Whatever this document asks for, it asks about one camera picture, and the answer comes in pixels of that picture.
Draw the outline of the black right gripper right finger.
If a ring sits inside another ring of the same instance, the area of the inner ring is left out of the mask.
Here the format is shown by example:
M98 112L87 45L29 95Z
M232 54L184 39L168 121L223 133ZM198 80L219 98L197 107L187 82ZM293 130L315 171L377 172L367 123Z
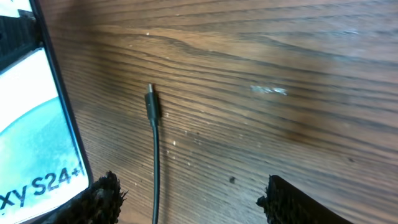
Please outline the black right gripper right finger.
M269 177L266 194L256 204L270 224L351 224L278 175Z

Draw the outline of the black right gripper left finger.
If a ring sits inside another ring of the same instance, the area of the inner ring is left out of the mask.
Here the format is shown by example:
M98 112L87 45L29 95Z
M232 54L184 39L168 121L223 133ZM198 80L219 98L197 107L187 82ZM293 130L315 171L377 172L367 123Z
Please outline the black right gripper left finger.
M115 224L125 196L117 175L108 171L87 189L46 215L40 224Z

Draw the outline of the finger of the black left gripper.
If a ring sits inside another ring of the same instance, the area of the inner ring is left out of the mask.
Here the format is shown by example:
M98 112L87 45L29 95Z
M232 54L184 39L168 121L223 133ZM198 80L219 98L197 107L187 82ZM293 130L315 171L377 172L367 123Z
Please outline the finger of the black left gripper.
M1 70L38 48L41 43L34 14L22 9L17 12L19 17L1 16Z

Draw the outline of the Galaxy S24+ smartphone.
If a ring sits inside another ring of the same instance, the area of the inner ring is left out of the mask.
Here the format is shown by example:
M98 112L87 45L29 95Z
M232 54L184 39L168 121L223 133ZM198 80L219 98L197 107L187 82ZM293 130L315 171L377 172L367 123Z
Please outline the Galaxy S24+ smartphone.
M41 43L1 70L1 222L32 222L93 181L38 1L2 0L1 16L32 12Z

